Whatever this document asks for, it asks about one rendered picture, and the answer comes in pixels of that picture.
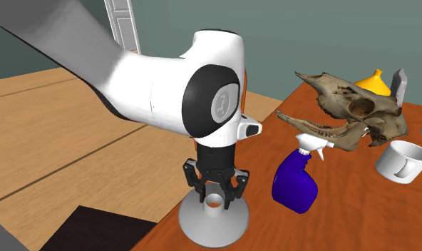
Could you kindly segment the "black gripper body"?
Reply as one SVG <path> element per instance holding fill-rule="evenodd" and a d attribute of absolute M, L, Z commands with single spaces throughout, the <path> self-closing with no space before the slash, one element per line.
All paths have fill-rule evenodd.
<path fill-rule="evenodd" d="M 235 144 L 211 148 L 197 143 L 196 167 L 201 175 L 209 171 L 208 180 L 219 182 L 219 174 L 228 182 L 235 174 Z"/>

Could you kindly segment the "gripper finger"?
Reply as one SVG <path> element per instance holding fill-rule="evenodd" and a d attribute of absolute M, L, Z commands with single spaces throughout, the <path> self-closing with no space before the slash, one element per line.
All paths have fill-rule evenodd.
<path fill-rule="evenodd" d="M 223 188 L 225 194 L 225 209 L 228 210 L 230 203 L 234 199 L 240 199 L 249 181 L 248 170 L 234 169 L 234 177 L 237 182 L 237 186 L 233 187 L 231 179 L 227 179 L 224 182 L 225 187 Z"/>
<path fill-rule="evenodd" d="M 196 160 L 193 160 L 192 158 L 188 158 L 184 162 L 182 169 L 184 171 L 187 184 L 191 188 L 195 189 L 195 191 L 199 194 L 200 203 L 203 203 L 206 196 L 206 188 L 205 188 L 206 180 L 198 178 L 196 169 L 195 169 L 195 164 L 196 164 Z"/>

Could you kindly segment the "white round flared holder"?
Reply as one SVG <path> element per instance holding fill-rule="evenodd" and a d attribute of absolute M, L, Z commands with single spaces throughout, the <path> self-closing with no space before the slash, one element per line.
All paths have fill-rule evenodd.
<path fill-rule="evenodd" d="M 206 196 L 200 202 L 192 190 L 182 200 L 178 219 L 185 235 L 208 248 L 226 247 L 238 241 L 249 225 L 249 208 L 244 198 L 225 209 L 224 193 L 217 183 L 206 184 Z"/>

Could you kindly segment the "blue spray bottle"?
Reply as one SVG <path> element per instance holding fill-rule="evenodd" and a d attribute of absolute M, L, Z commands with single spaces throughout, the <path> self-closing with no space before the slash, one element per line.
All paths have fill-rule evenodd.
<path fill-rule="evenodd" d="M 279 165 L 272 183 L 272 198 L 290 210 L 303 214 L 309 210 L 318 195 L 318 186 L 306 172 L 311 152 L 316 150 L 321 160 L 323 149 L 333 148 L 334 143 L 308 133 L 296 135 L 299 147 L 293 150 Z"/>

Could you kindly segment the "dark robot stand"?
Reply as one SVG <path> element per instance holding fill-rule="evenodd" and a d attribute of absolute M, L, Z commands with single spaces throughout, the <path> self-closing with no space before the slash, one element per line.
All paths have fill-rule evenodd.
<path fill-rule="evenodd" d="M 155 222 L 78 206 L 39 251 L 130 251 Z"/>

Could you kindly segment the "brown wooden table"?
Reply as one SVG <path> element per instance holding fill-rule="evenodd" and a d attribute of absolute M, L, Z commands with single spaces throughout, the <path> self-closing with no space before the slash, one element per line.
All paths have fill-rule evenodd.
<path fill-rule="evenodd" d="M 422 106 L 405 103 L 407 141 L 422 146 Z M 383 147 L 362 138 L 345 152 L 313 154 L 307 172 L 318 185 L 311 208 L 297 214 L 272 199 L 274 174 L 298 146 L 297 130 L 275 114 L 261 134 L 242 141 L 235 163 L 250 173 L 244 197 L 249 226 L 234 244 L 203 248 L 180 229 L 178 211 L 166 215 L 132 251 L 422 251 L 422 172 L 408 185 L 375 169 Z"/>

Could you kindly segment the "brown animal skull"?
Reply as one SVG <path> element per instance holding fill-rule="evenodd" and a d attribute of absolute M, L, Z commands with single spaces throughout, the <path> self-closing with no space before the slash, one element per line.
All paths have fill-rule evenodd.
<path fill-rule="evenodd" d="M 335 148 L 354 151 L 363 135 L 371 137 L 371 147 L 408 135 L 402 107 L 393 96 L 381 96 L 337 78 L 329 73 L 297 76 L 308 83 L 318 96 L 318 106 L 334 119 L 346 120 L 339 127 L 293 118 L 276 111 L 279 119 L 334 144 Z"/>

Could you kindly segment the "white mug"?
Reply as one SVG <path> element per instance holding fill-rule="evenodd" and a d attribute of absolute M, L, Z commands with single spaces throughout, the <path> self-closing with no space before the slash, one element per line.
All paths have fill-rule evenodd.
<path fill-rule="evenodd" d="M 375 164 L 383 177 L 400 184 L 411 183 L 422 172 L 422 147 L 393 140 Z"/>

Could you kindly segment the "white panelled door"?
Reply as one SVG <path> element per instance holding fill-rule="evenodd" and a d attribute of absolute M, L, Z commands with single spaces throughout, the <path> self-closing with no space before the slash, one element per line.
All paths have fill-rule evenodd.
<path fill-rule="evenodd" d="M 114 40 L 126 51 L 141 53 L 131 0 L 104 0 Z"/>

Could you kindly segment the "yellow vase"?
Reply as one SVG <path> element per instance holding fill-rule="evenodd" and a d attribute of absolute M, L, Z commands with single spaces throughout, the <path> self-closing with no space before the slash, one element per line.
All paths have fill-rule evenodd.
<path fill-rule="evenodd" d="M 377 68 L 370 77 L 357 81 L 354 84 L 375 94 L 390 96 L 390 88 L 381 79 L 382 72 L 383 71 L 381 69 Z"/>

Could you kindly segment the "grey stone block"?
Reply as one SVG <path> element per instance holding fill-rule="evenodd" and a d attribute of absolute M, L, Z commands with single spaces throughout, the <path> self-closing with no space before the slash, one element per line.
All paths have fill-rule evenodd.
<path fill-rule="evenodd" d="M 403 99 L 406 92 L 406 87 L 408 84 L 408 79 L 405 74 L 405 71 L 400 68 L 393 74 L 392 82 L 391 82 L 391 95 L 390 97 L 393 97 L 396 99 L 396 103 L 398 106 L 402 106 Z"/>

